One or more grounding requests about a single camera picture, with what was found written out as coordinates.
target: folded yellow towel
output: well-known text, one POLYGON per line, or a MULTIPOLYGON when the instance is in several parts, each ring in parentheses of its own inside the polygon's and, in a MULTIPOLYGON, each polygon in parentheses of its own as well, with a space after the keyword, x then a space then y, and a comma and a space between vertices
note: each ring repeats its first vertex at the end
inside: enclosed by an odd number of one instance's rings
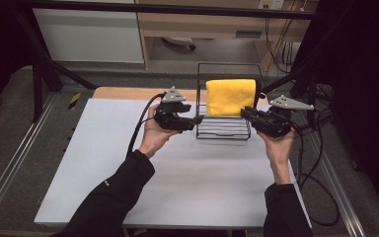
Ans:
POLYGON ((241 109, 254 105, 254 79, 209 80, 207 87, 207 115, 239 117, 241 109))

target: black jacket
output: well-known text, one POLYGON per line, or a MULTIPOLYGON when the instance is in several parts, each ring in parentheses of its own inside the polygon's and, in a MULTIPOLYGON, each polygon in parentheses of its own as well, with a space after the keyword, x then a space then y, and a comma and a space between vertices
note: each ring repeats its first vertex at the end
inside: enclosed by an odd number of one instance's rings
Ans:
MULTIPOLYGON (((154 174, 149 159, 135 150, 115 174, 88 194, 63 231, 52 237, 119 236, 120 224, 154 174)), ((293 185, 271 185, 265 200, 265 236, 313 236, 293 185)))

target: black wire rack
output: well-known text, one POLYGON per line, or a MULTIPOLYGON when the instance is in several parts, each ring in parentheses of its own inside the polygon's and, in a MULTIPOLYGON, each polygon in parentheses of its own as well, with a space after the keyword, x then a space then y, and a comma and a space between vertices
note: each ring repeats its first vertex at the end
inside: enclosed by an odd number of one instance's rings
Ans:
POLYGON ((196 77, 196 115, 204 116, 202 123, 196 126, 197 139, 237 139, 251 137, 251 127, 247 120, 240 117, 217 117, 207 114, 206 98, 201 90, 206 90, 209 80, 255 79, 257 94, 261 92, 263 75, 257 64, 251 63, 199 63, 196 77))

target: hand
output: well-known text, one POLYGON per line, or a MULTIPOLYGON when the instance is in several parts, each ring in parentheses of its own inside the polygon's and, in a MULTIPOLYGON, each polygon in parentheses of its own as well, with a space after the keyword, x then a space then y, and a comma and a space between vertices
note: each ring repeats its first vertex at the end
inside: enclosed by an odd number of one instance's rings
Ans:
POLYGON ((257 134, 264 140, 266 156, 270 161, 270 167, 278 185, 291 184, 288 159, 291 154, 294 142, 294 130, 291 129, 281 137, 273 138, 257 131, 257 134))
POLYGON ((178 133, 176 130, 163 129, 153 119, 158 106, 159 105, 155 105, 149 108, 147 114, 148 120, 144 124, 143 140, 138 148, 138 150, 145 154, 149 159, 155 155, 156 151, 162 148, 171 136, 178 133))

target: black horizontal bar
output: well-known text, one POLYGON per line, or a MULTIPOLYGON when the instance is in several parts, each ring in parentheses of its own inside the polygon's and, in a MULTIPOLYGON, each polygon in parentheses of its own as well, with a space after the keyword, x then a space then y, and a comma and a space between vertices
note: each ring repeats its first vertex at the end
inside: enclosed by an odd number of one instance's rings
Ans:
POLYGON ((36 9, 58 9, 102 12, 164 13, 206 16, 230 16, 251 18, 276 18, 297 20, 329 20, 335 15, 306 11, 279 11, 241 8, 219 8, 199 6, 176 6, 155 4, 127 4, 101 2, 75 2, 51 0, 17 0, 18 3, 36 9))

